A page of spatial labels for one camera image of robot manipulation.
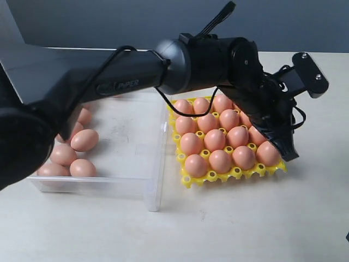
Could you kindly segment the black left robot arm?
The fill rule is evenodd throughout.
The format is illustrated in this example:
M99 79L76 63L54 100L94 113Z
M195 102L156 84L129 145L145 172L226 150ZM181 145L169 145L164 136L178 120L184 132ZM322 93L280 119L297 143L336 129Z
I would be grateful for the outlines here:
M48 159L54 139L68 139L86 102L153 87L162 95L216 86L280 152L298 157L293 97L263 71L245 38L181 34L155 50L53 49L1 44L1 188Z

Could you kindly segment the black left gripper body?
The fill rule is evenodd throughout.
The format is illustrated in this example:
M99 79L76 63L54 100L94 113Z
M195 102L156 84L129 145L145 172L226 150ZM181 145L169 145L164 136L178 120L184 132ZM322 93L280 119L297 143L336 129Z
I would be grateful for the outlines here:
M218 87L269 141L277 145L294 144L291 126L295 124L295 119L292 111L297 102L284 97L275 83L227 81Z

